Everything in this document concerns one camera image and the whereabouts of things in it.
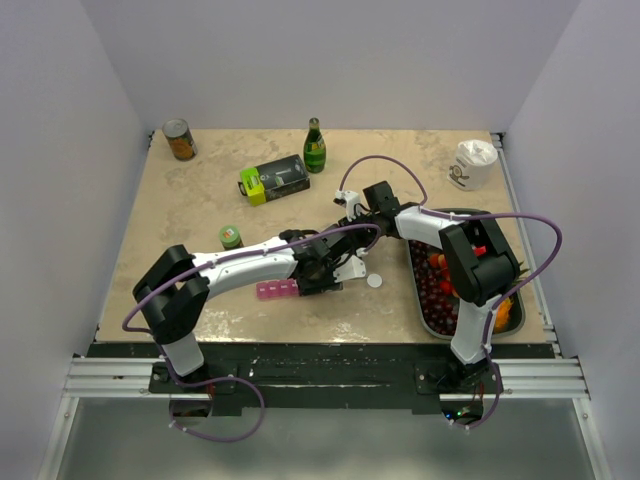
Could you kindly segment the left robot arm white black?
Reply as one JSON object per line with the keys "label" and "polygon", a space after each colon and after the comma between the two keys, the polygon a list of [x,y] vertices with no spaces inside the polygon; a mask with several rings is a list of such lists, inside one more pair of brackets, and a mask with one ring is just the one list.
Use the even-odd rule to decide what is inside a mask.
{"label": "left robot arm white black", "polygon": [[325,232],[285,230],[249,247],[190,253],[182,244],[166,249],[133,288],[134,312],[173,368],[185,392],[207,380],[195,327],[207,301],[260,282],[293,280],[302,295],[339,290],[337,270],[355,258],[354,236],[342,227]]}

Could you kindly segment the white bottle cap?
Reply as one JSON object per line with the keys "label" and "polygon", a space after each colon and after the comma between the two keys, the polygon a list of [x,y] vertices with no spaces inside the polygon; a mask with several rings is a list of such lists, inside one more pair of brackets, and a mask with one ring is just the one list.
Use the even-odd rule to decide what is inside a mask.
{"label": "white bottle cap", "polygon": [[380,288],[383,284],[383,279],[379,274],[369,274],[367,279],[367,285],[371,288]]}

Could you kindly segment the pink weekly pill organizer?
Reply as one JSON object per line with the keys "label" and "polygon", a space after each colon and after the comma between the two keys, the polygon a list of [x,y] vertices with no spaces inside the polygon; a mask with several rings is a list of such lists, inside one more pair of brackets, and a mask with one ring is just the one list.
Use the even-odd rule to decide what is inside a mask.
{"label": "pink weekly pill organizer", "polygon": [[259,300],[298,297],[298,285],[293,279],[271,280],[256,284],[256,296]]}

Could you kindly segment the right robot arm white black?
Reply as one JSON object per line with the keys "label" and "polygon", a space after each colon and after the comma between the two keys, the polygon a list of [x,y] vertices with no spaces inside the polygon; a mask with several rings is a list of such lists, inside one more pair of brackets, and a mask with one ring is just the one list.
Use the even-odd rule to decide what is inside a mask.
{"label": "right robot arm white black", "polygon": [[364,190],[368,206],[349,190],[335,192],[334,202],[346,209],[349,223],[376,223],[386,236],[417,241],[440,250],[453,288],[459,295],[456,331],[450,347],[457,358],[445,369],[448,386],[469,392],[481,380],[476,364],[491,351],[494,303],[520,274],[520,266],[495,214],[426,210],[402,204],[390,185],[379,182]]}

